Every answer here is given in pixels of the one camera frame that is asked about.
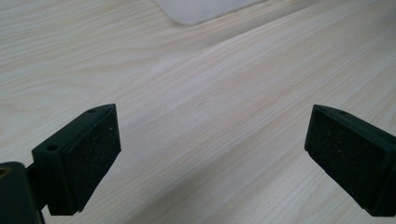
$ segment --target black clamp jaw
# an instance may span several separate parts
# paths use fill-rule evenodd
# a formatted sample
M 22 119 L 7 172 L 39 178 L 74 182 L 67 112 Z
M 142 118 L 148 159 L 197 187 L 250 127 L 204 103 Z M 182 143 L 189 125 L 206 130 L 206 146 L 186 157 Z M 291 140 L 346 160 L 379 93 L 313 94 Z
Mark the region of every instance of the black clamp jaw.
M 120 153 L 115 105 L 90 109 L 32 150 L 34 163 L 0 163 L 0 222 L 44 223 L 82 211 Z
M 373 217 L 396 215 L 396 137 L 345 111 L 314 105 L 305 150 Z

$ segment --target light wood surface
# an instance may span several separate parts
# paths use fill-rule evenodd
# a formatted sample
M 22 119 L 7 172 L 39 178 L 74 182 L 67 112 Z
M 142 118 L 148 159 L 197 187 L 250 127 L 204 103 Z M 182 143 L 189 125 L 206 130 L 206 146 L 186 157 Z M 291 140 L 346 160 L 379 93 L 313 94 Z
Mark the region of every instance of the light wood surface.
M 0 1 L 0 161 L 116 103 L 122 152 L 51 223 L 395 223 L 304 151 L 313 104 L 396 134 L 396 1 L 270 0 L 197 26 L 154 0 Z

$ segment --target wood grain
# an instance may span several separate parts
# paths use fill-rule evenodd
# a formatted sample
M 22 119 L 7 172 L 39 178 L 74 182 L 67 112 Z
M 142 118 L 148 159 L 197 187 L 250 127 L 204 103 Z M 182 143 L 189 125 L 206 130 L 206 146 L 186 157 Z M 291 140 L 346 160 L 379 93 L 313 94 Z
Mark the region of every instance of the wood grain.
M 304 152 L 313 104 L 396 134 L 396 1 L 272 0 L 187 27 L 151 0 L 0 3 L 1 161 L 116 103 L 122 152 L 48 223 L 394 223 Z

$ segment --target white object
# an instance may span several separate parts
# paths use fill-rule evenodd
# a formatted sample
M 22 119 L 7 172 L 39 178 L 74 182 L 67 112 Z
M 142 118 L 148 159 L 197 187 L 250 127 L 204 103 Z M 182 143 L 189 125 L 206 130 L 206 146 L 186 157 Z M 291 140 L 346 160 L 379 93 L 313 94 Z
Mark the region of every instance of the white object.
M 196 24 L 214 19 L 262 0 L 156 0 L 174 21 Z

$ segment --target screw hole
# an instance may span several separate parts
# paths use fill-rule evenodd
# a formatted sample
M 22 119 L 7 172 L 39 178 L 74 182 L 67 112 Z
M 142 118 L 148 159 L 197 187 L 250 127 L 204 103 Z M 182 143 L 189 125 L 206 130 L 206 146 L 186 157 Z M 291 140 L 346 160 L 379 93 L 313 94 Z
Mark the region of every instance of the screw hole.
M 8 175 L 8 173 L 11 171 L 9 167 L 1 167 L 0 168 L 0 178 Z
M 54 151 L 56 149 L 58 149 L 58 146 L 56 146 L 56 145 L 51 145 L 51 146 L 47 147 L 48 151 Z

